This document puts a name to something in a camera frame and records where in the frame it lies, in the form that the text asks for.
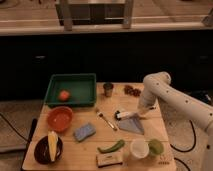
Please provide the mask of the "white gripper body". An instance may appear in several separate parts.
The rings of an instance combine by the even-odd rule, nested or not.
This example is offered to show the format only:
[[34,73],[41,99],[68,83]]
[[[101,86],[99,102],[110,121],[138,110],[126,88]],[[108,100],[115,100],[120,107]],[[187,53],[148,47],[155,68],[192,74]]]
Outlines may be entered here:
[[151,93],[148,89],[144,89],[141,92],[138,101],[138,111],[140,113],[146,113],[153,109],[156,103],[156,96]]

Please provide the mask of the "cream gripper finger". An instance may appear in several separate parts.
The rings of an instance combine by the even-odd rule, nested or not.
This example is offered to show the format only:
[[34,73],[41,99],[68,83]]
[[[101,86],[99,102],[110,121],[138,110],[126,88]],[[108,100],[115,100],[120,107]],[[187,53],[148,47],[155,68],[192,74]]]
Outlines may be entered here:
[[148,111],[140,111],[138,112],[140,118],[146,118]]

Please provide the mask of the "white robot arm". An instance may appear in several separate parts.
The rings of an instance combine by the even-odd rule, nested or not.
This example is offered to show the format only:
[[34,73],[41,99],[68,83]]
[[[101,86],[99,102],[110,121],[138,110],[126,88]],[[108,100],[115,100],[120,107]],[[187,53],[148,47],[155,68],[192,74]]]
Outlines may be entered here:
[[167,72],[146,75],[138,110],[144,113],[155,104],[157,98],[161,98],[185,114],[208,135],[201,171],[213,171],[213,106],[172,88],[170,84],[171,77]]

